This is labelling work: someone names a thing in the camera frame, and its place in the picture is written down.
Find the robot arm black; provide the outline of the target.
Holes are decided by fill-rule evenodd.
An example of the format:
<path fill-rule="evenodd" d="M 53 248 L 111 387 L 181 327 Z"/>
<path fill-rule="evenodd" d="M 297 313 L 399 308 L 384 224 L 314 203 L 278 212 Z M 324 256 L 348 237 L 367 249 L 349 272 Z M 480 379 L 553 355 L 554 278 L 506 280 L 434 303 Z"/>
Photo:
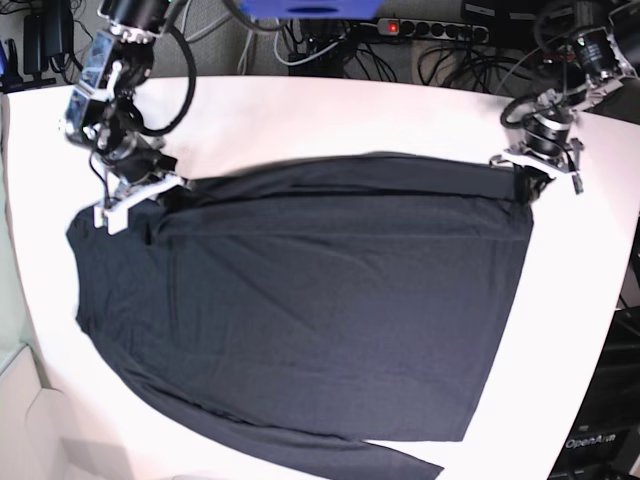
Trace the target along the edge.
<path fill-rule="evenodd" d="M 581 112 L 603 103 L 625 81 L 639 77 L 639 4 L 636 1 L 548 1 L 536 14 L 533 55 L 546 89 L 513 99 L 500 123 L 516 143 L 492 158 L 509 164 L 516 196 L 535 201 L 555 179 L 567 176 L 583 191 L 583 143 L 572 136 Z"/>
<path fill-rule="evenodd" d="M 115 235 L 129 224 L 129 211 L 145 200 L 185 183 L 175 158 L 163 153 L 164 138 L 184 119 L 197 79 L 194 56 L 176 28 L 182 1 L 103 1 L 98 14 L 107 22 L 91 43 L 85 65 L 65 112 L 66 139 L 89 152 L 89 165 L 103 185 L 93 208 L 94 224 Z M 187 90 L 167 126 L 145 125 L 134 103 L 154 65 L 154 45 L 172 37 L 187 65 Z"/>

